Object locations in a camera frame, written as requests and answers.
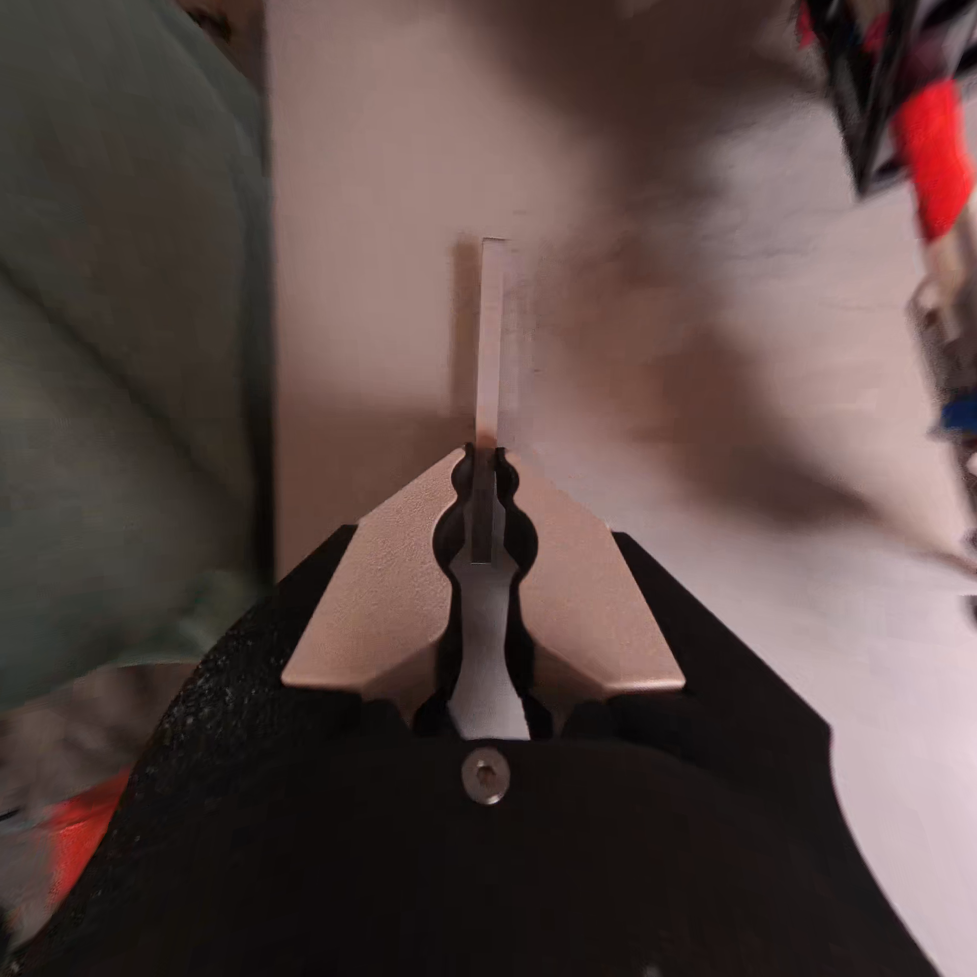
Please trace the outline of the red object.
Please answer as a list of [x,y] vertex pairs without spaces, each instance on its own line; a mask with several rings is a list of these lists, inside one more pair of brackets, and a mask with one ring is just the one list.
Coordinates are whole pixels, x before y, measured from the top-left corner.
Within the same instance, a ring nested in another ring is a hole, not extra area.
[[125,767],[48,810],[44,820],[50,843],[48,910],[63,902],[85,870],[104,838],[131,772],[132,767]]

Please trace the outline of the person's green shirt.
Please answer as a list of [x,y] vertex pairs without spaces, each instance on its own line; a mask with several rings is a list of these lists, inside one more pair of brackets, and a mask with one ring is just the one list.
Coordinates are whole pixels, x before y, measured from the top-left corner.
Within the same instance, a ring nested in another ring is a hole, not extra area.
[[174,2],[2,2],[2,710],[274,564],[263,99]]

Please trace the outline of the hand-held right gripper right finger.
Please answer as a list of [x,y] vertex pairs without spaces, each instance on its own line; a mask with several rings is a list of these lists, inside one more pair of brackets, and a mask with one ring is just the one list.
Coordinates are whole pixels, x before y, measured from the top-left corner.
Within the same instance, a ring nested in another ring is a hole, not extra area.
[[685,675],[608,525],[504,449],[499,503],[515,565],[505,663],[529,734],[559,734],[582,703],[683,690]]

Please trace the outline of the multicoloured lego vehicle model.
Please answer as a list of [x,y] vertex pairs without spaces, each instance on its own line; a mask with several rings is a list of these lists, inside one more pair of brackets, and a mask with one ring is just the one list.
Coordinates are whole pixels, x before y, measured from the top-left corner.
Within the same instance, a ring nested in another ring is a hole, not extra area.
[[935,392],[935,437],[975,478],[975,158],[960,83],[975,78],[974,1],[802,1],[800,47],[818,51],[854,189],[910,187],[922,284],[909,303]]

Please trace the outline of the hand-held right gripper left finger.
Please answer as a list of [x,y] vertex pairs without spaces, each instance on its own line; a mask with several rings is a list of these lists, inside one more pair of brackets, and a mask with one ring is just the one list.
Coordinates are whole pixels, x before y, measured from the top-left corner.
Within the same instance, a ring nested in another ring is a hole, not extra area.
[[452,585],[435,532],[458,503],[467,455],[456,448],[360,519],[283,667],[285,687],[390,702],[412,725],[438,687]]

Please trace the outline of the long dark grey lego beam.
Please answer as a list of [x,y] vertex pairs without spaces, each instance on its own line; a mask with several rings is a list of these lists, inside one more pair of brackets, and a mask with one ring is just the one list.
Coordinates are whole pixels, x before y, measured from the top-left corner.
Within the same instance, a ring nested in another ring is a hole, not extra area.
[[490,564],[494,554],[495,453],[498,447],[508,258],[505,239],[482,238],[470,502],[471,559],[476,565]]

